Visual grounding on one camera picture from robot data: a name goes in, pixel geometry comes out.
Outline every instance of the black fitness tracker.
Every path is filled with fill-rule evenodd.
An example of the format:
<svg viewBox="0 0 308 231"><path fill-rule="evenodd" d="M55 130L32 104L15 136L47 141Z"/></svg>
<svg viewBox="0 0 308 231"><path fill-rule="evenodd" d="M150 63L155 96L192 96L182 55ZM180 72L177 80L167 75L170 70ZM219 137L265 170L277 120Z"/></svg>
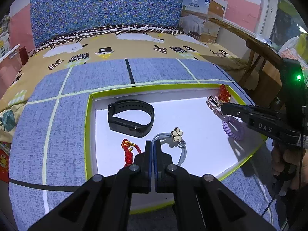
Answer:
<svg viewBox="0 0 308 231"><path fill-rule="evenodd" d="M126 110L144 111L150 115L151 121L147 125L141 125L136 122L131 122L118 117L113 117L114 114L118 114ZM109 127L111 130L115 132L142 138L150 132L153 126L153 122L154 122L154 108L152 105L146 102L132 99L132 100L120 100L108 105Z"/></svg>

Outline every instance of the blue polka dot headboard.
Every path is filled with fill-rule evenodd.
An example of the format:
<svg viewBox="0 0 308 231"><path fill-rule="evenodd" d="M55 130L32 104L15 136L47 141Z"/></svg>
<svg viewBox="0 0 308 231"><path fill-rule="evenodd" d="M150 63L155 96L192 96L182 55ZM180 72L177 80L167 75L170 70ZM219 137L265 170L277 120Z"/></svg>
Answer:
<svg viewBox="0 0 308 231"><path fill-rule="evenodd" d="M35 45L102 25L177 26L183 0L31 0Z"/></svg>

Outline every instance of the red beaded ornament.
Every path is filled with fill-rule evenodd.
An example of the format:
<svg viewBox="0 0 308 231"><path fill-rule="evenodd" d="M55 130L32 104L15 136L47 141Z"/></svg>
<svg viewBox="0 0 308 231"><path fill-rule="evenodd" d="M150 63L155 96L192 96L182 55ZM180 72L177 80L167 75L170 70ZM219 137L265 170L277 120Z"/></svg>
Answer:
<svg viewBox="0 0 308 231"><path fill-rule="evenodd" d="M134 144L127 139L124 139L122 141L121 146L122 146L122 149L124 149L125 162L126 162L124 167L126 167L126 166L129 166L130 164L132 164L133 159L134 159L134 154L132 153L133 148L132 147L130 148L129 146L135 147L139 154L141 154L141 150L140 150L140 148L138 147L137 144Z"/></svg>
<svg viewBox="0 0 308 231"><path fill-rule="evenodd" d="M219 87L219 99L224 102L230 102L231 95L224 84Z"/></svg>

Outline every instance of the white flower charm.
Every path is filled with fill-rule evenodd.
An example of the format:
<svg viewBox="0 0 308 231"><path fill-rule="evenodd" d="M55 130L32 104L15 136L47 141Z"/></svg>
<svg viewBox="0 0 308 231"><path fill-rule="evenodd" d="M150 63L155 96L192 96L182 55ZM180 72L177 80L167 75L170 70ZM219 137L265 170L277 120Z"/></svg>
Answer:
<svg viewBox="0 0 308 231"><path fill-rule="evenodd" d="M180 128L174 128L174 131L171 132L171 137L174 142L180 142L182 140L183 131Z"/></svg>

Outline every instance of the cardboard box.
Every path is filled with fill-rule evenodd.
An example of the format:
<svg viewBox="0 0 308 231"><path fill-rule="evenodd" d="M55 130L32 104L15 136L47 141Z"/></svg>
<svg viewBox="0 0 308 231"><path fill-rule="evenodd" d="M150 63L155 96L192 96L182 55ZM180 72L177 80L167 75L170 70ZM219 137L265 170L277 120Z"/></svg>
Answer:
<svg viewBox="0 0 308 231"><path fill-rule="evenodd" d="M222 20L225 7L214 0L183 0L179 27L198 41L215 43L219 26L209 18Z"/></svg>

